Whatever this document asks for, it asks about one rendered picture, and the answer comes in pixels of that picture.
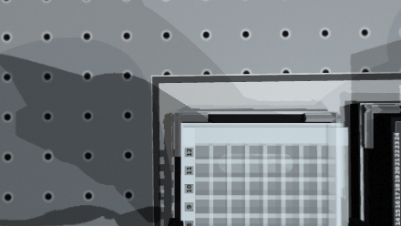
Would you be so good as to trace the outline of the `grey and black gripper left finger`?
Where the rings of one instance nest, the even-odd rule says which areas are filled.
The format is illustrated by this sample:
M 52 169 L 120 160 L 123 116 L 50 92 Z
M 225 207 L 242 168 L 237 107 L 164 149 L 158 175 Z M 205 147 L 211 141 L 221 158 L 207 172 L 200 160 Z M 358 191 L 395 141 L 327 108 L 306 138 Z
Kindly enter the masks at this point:
M 183 226 L 183 221 L 180 218 L 170 218 L 168 226 Z

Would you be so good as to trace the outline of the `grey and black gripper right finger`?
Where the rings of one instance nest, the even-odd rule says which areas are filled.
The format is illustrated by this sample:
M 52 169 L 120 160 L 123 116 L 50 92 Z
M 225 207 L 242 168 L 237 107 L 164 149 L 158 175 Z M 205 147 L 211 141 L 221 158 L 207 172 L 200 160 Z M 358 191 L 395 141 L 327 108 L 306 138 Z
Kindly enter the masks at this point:
M 370 226 L 359 218 L 349 218 L 348 226 Z

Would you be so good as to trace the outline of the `dark grey well plate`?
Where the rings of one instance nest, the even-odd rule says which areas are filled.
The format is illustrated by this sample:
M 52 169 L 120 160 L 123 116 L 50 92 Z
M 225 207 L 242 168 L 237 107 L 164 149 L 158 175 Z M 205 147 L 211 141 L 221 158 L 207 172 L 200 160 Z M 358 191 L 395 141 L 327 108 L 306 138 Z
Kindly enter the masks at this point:
M 401 226 L 401 114 L 374 114 L 372 226 Z

